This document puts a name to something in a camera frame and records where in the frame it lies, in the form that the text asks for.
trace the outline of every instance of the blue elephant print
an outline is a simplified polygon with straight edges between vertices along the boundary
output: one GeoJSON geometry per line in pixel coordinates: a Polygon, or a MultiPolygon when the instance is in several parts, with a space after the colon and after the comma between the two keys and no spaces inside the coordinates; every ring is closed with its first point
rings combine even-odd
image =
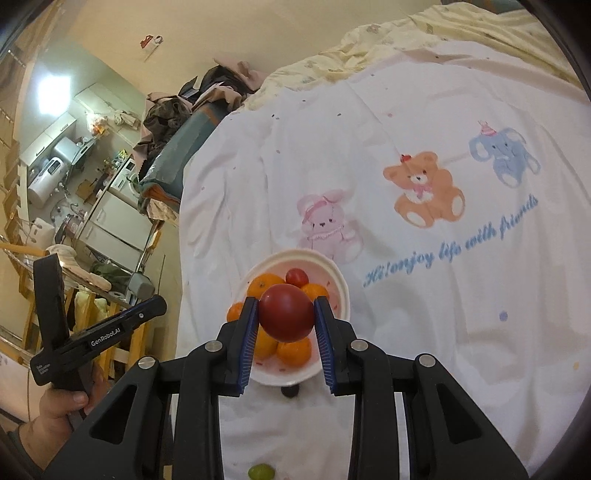
{"type": "Polygon", "coordinates": [[[513,128],[496,132],[486,122],[479,123],[480,135],[470,140],[470,153],[481,162],[494,158],[492,169],[504,185],[512,189],[521,185],[526,168],[535,175],[540,172],[540,162],[526,150],[523,135],[513,128]]]}

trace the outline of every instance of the kitchen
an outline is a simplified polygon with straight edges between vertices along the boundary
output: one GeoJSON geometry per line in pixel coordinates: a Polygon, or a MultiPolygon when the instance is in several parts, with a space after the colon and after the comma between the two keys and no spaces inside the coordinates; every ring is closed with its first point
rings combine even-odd
{"type": "Polygon", "coordinates": [[[134,272],[152,231],[130,158],[144,95],[67,37],[39,55],[29,90],[15,132],[23,243],[65,243],[86,270],[99,260],[134,272]]]}

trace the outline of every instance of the red tomato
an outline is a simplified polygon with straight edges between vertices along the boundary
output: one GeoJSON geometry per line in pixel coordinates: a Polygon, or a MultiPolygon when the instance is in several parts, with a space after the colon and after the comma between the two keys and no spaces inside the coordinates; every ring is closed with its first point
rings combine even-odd
{"type": "Polygon", "coordinates": [[[285,274],[285,282],[302,288],[310,282],[308,275],[301,268],[292,268],[285,274]]]}
{"type": "Polygon", "coordinates": [[[275,340],[297,342],[314,327],[314,305],[294,285],[273,285],[259,300],[258,317],[261,326],[275,340]]]}

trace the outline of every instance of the human hand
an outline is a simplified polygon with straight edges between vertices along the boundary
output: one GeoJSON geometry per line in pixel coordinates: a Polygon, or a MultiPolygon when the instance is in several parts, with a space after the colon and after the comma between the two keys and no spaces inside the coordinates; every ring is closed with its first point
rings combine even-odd
{"type": "Polygon", "coordinates": [[[64,446],[72,434],[69,413],[84,409],[89,414],[109,391],[102,369],[92,369],[94,385],[90,398],[84,392],[70,392],[49,388],[39,402],[39,416],[19,429],[22,446],[29,457],[44,469],[64,446]]]}

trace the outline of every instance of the ceiling light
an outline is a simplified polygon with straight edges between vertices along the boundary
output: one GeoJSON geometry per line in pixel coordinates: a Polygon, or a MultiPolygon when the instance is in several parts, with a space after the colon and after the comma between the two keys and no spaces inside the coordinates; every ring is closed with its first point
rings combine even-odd
{"type": "Polygon", "coordinates": [[[39,110],[47,115],[59,116],[70,105],[70,77],[48,75],[39,83],[39,110]]]}

